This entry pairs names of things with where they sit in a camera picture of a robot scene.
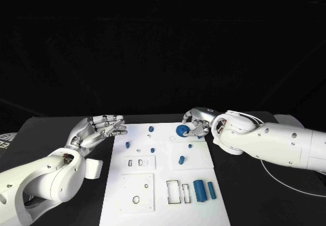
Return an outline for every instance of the robotic arm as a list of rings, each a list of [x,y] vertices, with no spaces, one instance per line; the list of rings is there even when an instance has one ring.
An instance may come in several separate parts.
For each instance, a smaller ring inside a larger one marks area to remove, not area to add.
[[[189,117],[197,129],[185,131],[184,136],[204,136],[211,129],[214,143],[230,154],[247,152],[274,164],[326,172],[326,133],[204,107],[186,112],[184,123]]]
[[[84,178],[100,177],[103,161],[86,156],[107,137],[127,134],[122,124],[122,115],[83,119],[65,148],[0,173],[0,226],[29,226],[48,210],[73,199]],[[23,193],[32,198],[26,203]]]

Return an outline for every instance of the rectangular hole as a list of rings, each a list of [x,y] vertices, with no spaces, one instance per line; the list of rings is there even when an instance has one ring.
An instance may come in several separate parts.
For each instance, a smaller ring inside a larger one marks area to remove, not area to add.
[[[182,190],[184,190],[185,203],[191,203],[191,195],[189,195],[188,184],[182,185]]]
[[[168,185],[168,201],[169,204],[178,204],[181,202],[181,192],[179,192],[179,183],[178,180],[166,182]]]

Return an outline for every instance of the round hole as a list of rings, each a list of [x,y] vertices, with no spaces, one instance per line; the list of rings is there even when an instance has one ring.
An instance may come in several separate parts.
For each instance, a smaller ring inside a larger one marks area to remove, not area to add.
[[[139,202],[140,202],[140,198],[137,196],[135,196],[133,203],[137,204]]]

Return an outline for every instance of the blue cylinder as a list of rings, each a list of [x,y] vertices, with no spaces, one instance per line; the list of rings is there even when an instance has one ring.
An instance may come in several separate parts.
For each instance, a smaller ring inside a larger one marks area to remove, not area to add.
[[[208,185],[210,185],[210,193],[211,193],[211,197],[212,197],[212,199],[217,199],[217,195],[215,195],[214,187],[212,187],[212,182],[208,182]]]
[[[194,181],[194,187],[195,187],[198,202],[205,202],[208,200],[208,196],[207,196],[202,180]]]
[[[184,136],[184,133],[186,132],[189,132],[191,131],[191,129],[189,129],[189,127],[186,126],[186,125],[179,125],[178,127],[176,127],[176,134],[181,136],[181,137],[186,137],[186,136]]]
[[[179,159],[179,164],[182,165],[185,162],[185,156],[181,156],[181,159]]]

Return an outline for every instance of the robotic hand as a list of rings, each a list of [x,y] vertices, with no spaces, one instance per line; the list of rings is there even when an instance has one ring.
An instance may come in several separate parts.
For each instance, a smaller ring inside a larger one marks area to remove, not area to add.
[[[182,137],[205,136],[211,129],[214,143],[230,154],[247,152],[274,164],[326,172],[326,133],[264,123],[249,114],[236,111],[218,113],[204,107],[186,112],[182,123],[189,117],[197,129],[185,129]]]
[[[48,210],[73,199],[84,178],[100,177],[103,161],[86,156],[107,137],[127,134],[123,124],[122,115],[83,119],[65,148],[0,173],[0,226],[29,226]],[[31,195],[26,203],[23,193]]]

